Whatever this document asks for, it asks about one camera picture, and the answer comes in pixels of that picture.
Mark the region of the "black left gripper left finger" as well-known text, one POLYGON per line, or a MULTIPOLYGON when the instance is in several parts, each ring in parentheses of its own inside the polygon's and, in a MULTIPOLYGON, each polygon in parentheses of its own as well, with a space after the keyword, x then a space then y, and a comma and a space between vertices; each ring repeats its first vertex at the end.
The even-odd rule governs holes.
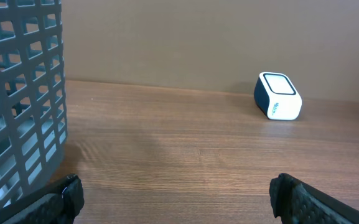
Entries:
POLYGON ((81 179, 69 174, 0 209, 0 223, 73 223, 84 204, 81 179))

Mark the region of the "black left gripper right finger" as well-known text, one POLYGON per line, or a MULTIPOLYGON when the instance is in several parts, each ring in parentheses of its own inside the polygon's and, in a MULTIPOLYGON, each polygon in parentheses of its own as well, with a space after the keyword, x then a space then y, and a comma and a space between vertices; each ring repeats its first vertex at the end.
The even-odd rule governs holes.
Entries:
POLYGON ((287 173, 271 180, 269 196, 273 215, 279 217, 282 224, 359 224, 359 210, 287 173))

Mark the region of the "white barcode scanner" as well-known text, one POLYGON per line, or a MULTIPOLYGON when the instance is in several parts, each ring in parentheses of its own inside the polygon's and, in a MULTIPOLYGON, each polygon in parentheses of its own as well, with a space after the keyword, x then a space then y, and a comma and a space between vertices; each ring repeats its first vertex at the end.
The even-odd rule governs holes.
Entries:
POLYGON ((254 100, 271 120, 295 120, 302 108, 302 98, 283 73, 261 72, 254 88, 254 100))

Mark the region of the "grey plastic mesh basket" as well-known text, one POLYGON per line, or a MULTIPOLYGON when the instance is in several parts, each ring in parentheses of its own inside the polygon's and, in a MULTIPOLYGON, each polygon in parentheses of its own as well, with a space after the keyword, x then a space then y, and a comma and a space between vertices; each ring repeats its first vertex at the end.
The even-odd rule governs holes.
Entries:
POLYGON ((67 139, 60 0, 0 1, 0 209, 42 188, 67 139))

